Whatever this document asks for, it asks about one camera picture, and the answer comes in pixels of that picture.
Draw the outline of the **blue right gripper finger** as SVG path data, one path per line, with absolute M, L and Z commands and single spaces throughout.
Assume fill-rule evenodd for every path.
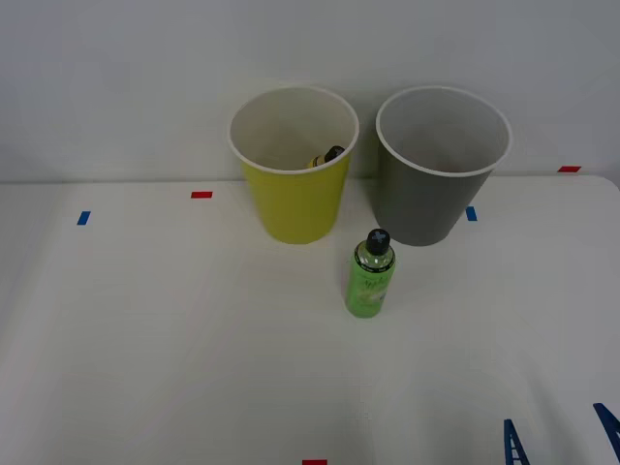
M 593 405 L 607 435 L 609 443 L 613 449 L 620 449 L 620 422 L 619 419 L 603 404 L 595 403 Z
M 528 465 L 527 454 L 509 418 L 504 420 L 504 451 L 506 465 Z

